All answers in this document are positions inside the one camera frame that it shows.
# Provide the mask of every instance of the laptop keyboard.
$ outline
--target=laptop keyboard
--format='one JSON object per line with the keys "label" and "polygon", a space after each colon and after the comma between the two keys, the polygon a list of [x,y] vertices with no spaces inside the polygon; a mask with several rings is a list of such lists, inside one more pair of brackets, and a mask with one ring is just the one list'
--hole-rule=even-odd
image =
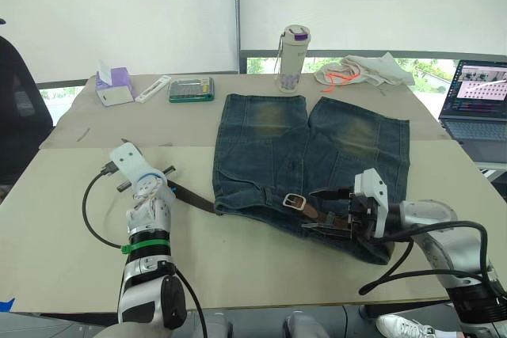
{"label": "laptop keyboard", "polygon": [[456,140],[493,140],[507,142],[507,123],[447,122]]}

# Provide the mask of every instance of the sneaker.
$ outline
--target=sneaker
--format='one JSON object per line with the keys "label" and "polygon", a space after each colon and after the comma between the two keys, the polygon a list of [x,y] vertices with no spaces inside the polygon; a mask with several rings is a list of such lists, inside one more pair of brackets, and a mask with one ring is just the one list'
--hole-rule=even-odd
{"label": "sneaker", "polygon": [[386,338],[435,338],[435,329],[431,326],[412,322],[394,314],[377,318],[376,325]]}

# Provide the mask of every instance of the laptop screen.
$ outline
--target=laptop screen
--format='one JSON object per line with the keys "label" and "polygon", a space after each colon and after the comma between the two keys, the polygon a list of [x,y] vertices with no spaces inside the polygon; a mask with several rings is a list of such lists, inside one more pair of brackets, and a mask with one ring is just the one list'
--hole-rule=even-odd
{"label": "laptop screen", "polygon": [[459,61],[440,118],[507,119],[507,63]]}

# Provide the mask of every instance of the white curtain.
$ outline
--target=white curtain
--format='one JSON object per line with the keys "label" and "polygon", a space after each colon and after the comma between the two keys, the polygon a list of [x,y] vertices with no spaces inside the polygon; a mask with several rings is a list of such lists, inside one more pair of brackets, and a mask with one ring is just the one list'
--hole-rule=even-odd
{"label": "white curtain", "polygon": [[241,0],[242,49],[276,49],[290,24],[310,49],[507,55],[507,0]]}
{"label": "white curtain", "polygon": [[234,0],[0,0],[0,17],[36,82],[88,78],[99,59],[131,74],[237,70]]}

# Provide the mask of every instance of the laptop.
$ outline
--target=laptop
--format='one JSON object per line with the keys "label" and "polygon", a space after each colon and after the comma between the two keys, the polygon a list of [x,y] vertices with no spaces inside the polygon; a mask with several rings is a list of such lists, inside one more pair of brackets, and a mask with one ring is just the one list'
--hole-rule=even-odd
{"label": "laptop", "polygon": [[507,163],[507,63],[459,61],[439,121],[473,161]]}

